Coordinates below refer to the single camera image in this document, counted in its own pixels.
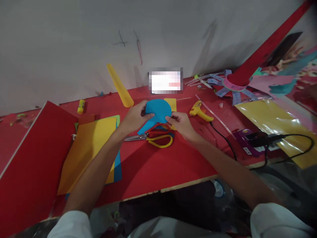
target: red table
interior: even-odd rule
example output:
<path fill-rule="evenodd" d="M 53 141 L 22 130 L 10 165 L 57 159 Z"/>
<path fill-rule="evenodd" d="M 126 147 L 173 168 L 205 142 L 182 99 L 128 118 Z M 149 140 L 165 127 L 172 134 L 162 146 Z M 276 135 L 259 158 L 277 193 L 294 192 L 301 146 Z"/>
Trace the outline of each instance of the red table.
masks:
<path fill-rule="evenodd" d="M 177 101 L 177 111 L 189 113 L 194 103 L 198 100 L 195 94 L 203 100 L 209 108 L 229 127 L 231 131 L 237 129 L 259 129 L 250 122 L 235 107 L 231 106 L 231 99 L 221 99 L 215 96 L 210 89 L 198 89 L 197 87 L 185 86 L 182 94 L 173 95 L 151 95 L 147 86 L 129 90 L 135 104 L 142 100 L 176 98 L 183 99 Z M 223 102 L 223 109 L 219 108 L 219 103 Z M 78 101 L 61 105 L 61 108 L 71 114 L 77 114 Z M 94 97 L 86 99 L 85 114 L 95 114 L 96 119 L 109 116 L 120 115 L 121 121 L 124 119 L 128 108 L 125 108 L 118 93 L 105 97 Z M 39 110 L 26 112 L 28 118 L 35 117 Z M 227 142 L 218 135 L 211 126 L 198 116 L 190 117 L 195 130 L 204 138 L 217 146 L 220 150 L 233 157 Z M 238 162 L 244 166 L 260 166 L 263 157 L 254 158 L 246 155 L 244 150 L 227 131 L 215 119 L 215 128 L 229 139 L 238 157 Z M 2 160 L 0 169 L 6 165 L 21 139 L 26 133 L 24 125 L 14 124 L 13 126 L 0 124 L 0 149 Z M 156 191 L 168 191 L 180 187 L 192 185 L 217 176 L 214 168 L 193 148 L 187 144 L 182 136 L 175 132 L 173 144 L 165 149 L 159 149 L 150 145 L 146 141 L 124 142 L 121 148 L 122 180 L 104 187 L 96 206 L 107 203 L 121 201 L 137 196 L 146 195 Z M 65 206 L 65 196 L 58 196 L 53 207 L 53 216 L 61 215 Z"/>

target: yellow scissors handle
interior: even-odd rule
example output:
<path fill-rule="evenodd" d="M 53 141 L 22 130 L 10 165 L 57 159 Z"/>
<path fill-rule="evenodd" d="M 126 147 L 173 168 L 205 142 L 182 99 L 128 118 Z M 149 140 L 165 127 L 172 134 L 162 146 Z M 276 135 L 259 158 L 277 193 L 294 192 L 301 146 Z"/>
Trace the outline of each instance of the yellow scissors handle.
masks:
<path fill-rule="evenodd" d="M 159 145 L 159 144 L 156 144 L 155 142 L 153 142 L 154 140 L 162 139 L 162 138 L 165 138 L 165 137 L 170 137 L 170 139 L 171 139 L 170 142 L 167 143 L 166 145 Z M 173 137 L 171 135 L 162 135 L 162 136 L 154 137 L 154 138 L 148 138 L 147 137 L 146 140 L 149 141 L 150 144 L 152 144 L 152 145 L 154 145 L 154 146 L 156 146 L 158 148 L 163 149 L 163 148 L 169 147 L 172 144 Z"/>

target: blurred screen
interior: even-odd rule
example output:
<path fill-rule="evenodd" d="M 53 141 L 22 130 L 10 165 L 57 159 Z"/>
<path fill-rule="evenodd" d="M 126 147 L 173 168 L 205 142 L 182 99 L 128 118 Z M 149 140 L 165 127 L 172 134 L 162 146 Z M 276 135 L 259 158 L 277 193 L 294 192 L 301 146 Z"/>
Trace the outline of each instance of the blurred screen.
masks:
<path fill-rule="evenodd" d="M 154 94 L 183 92 L 183 68 L 154 68 L 149 72 L 149 88 Z"/>

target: glue stick refill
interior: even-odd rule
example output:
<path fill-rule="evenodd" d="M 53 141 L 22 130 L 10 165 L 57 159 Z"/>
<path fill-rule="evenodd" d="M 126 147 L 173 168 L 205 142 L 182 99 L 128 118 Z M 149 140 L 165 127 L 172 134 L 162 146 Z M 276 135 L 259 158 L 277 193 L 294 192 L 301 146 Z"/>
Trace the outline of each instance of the glue stick refill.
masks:
<path fill-rule="evenodd" d="M 78 105 L 78 114 L 82 114 L 84 112 L 84 106 L 85 106 L 85 100 L 79 100 L 79 105 Z"/>

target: white wall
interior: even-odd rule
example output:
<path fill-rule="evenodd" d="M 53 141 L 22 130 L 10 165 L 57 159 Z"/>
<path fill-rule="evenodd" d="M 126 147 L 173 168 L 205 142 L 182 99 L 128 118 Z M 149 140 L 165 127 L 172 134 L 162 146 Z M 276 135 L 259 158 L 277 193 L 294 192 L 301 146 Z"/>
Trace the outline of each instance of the white wall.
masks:
<path fill-rule="evenodd" d="M 184 77 L 242 64 L 302 0 L 0 2 L 0 115 L 147 85 L 151 67 Z M 316 44 L 313 9 L 295 26 Z M 120 30 L 126 47 L 120 41 Z M 143 65 L 133 30 L 140 39 Z"/>

